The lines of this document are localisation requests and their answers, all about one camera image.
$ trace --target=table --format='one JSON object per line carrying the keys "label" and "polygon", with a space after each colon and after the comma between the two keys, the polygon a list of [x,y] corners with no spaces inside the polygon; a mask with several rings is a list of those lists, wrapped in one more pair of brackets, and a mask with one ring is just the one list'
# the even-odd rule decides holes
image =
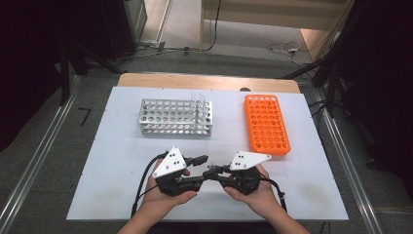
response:
{"label": "table", "polygon": [[[180,86],[192,89],[176,89]],[[291,151],[263,166],[286,193],[290,215],[296,219],[348,219],[307,103],[294,81],[172,74],[122,75],[108,100],[67,219],[128,219],[144,168],[154,156],[173,146],[185,156],[207,154],[216,165],[230,163],[237,150],[247,151],[241,108],[245,93],[238,92],[242,87],[254,93],[259,87],[273,89],[279,93],[263,94],[276,94],[281,107],[288,106],[282,108],[282,115]],[[211,137],[142,135],[136,123],[142,98],[180,99],[200,93],[213,103]],[[193,176],[206,169],[190,168]],[[165,220],[254,221],[262,217],[232,200],[218,182],[206,181],[194,200],[172,210]]]}
{"label": "table", "polygon": [[[222,0],[219,20],[301,28],[313,60],[318,59],[353,6],[353,0]],[[215,20],[218,0],[202,0],[200,50],[204,20]]]}

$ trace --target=white tabletop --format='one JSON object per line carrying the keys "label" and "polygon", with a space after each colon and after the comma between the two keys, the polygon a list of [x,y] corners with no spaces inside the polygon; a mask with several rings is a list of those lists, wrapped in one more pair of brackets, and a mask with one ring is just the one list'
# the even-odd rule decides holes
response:
{"label": "white tabletop", "polygon": [[[143,98],[191,99],[203,94],[213,103],[212,136],[145,136],[137,124]],[[115,87],[107,102],[67,219],[129,219],[144,169],[156,155],[179,147],[186,157],[208,155],[208,163],[188,168],[199,176],[207,165],[228,165],[238,150],[248,151],[244,92]],[[279,99],[291,151],[263,163],[286,194],[295,219],[348,219],[303,95],[273,93]],[[165,220],[262,220],[232,200],[217,181],[205,181],[198,196],[176,207]]]}

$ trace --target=orange plastic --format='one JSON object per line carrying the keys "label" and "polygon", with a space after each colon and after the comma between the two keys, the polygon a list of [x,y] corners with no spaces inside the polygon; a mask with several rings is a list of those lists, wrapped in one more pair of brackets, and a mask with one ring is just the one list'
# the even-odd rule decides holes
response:
{"label": "orange plastic", "polygon": [[250,151],[280,156],[289,152],[291,148],[276,96],[247,95],[244,111]]}

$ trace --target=white plastic bracket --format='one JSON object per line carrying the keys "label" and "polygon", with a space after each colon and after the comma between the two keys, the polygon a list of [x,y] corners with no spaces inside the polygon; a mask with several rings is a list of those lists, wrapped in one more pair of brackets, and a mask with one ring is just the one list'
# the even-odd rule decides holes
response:
{"label": "white plastic bracket", "polygon": [[232,171],[247,170],[270,159],[271,155],[269,154],[238,151],[231,162],[230,169]]}
{"label": "white plastic bracket", "polygon": [[166,176],[177,171],[186,169],[185,160],[178,147],[170,150],[164,161],[158,166],[152,174],[154,178]]}

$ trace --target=person's left hand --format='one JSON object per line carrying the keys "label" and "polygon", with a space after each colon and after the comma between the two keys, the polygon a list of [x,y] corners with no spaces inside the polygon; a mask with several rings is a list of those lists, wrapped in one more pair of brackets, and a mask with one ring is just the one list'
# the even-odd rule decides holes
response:
{"label": "person's left hand", "polygon": [[[162,159],[157,161],[155,169],[158,168],[162,161]],[[188,176],[189,174],[189,171],[185,169],[184,175]],[[151,174],[148,177],[145,191],[153,188],[155,185],[155,178],[153,178]],[[197,196],[197,192],[186,191],[178,196],[170,197],[164,193],[161,193],[159,188],[156,187],[144,195],[142,203],[136,213],[145,215],[146,218],[153,222],[153,225],[164,218],[174,207],[187,203],[195,196]]]}

